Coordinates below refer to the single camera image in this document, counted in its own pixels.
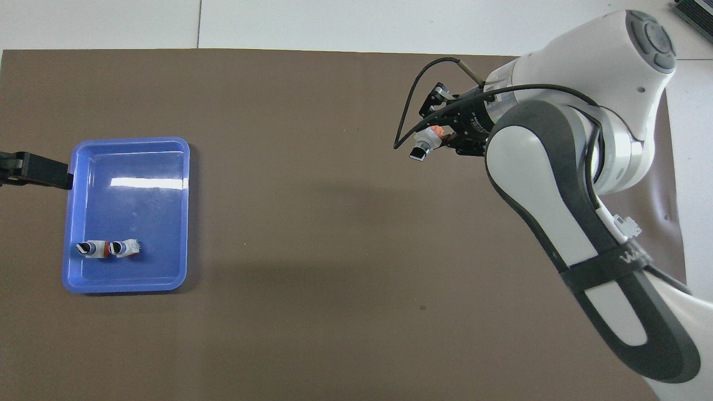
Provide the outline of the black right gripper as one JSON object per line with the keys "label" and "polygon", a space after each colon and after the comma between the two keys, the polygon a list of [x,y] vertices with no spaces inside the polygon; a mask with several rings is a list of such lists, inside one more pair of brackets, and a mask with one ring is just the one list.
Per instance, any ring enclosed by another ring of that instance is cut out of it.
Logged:
{"label": "black right gripper", "polygon": [[[484,157],[486,142],[494,122],[486,110],[486,104],[494,97],[478,99],[481,89],[472,89],[464,94],[451,93],[443,83],[437,83],[426,96],[418,114],[423,119],[456,119],[454,130],[441,135],[443,146],[452,148],[462,157]],[[456,106],[443,111],[456,103]]]}

